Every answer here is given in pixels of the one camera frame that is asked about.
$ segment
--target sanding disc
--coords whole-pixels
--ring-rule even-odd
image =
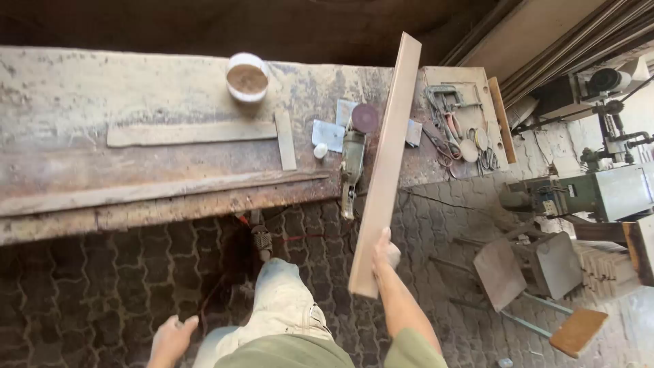
[[[477,131],[477,147],[482,151],[486,151],[486,148],[489,147],[489,138],[482,129]]]
[[[379,115],[373,105],[359,103],[352,110],[352,127],[362,133],[374,132],[379,125]]]
[[[479,153],[477,152],[477,145],[470,139],[463,139],[461,143],[458,144],[459,149],[461,150],[461,156],[463,159],[468,162],[475,162]]]

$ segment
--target dusty workbench surface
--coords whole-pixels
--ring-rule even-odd
[[[313,157],[313,119],[335,121],[339,98],[371,103],[382,116],[392,68],[269,62],[265,100],[244,106],[227,92],[226,64],[225,58],[199,56],[0,47],[0,198],[281,170],[274,139],[107,147],[112,125],[220,122],[243,115],[270,121],[279,108],[290,115],[298,169],[328,168],[333,170],[330,179],[4,217],[0,244],[339,197],[341,155],[329,152],[322,162]],[[427,80],[436,83],[434,78],[461,82],[465,89],[466,83],[485,83],[486,76],[481,68],[422,68],[411,112],[415,121],[431,121],[423,91]],[[471,119],[496,125],[484,86],[478,91],[483,114]],[[464,97],[475,99],[473,90],[464,91]],[[378,137],[379,130],[369,137],[359,191],[368,186]],[[506,169],[504,152],[496,151],[500,168]],[[419,148],[407,146],[400,186],[450,179],[435,157],[424,134]],[[470,177],[477,168],[457,164],[453,173]]]

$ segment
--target person's arm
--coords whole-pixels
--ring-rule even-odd
[[[414,329],[442,355],[432,324],[395,273],[399,260],[400,250],[390,242],[390,228],[385,228],[373,252],[373,272],[384,305],[388,334],[395,339],[403,329]]]
[[[188,318],[183,324],[177,316],[168,318],[154,334],[147,368],[173,368],[188,349],[191,334],[198,327],[198,321],[197,316]]]

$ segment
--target green shirt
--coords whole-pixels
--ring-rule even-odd
[[[354,368],[334,341],[305,335],[272,335],[250,341],[220,358],[216,368]],[[441,354],[414,329],[393,340],[384,368],[447,368]]]

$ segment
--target bowl of sawdust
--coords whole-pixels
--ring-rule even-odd
[[[257,55],[240,52],[227,64],[227,89],[241,102],[259,102],[268,90],[269,70]]]

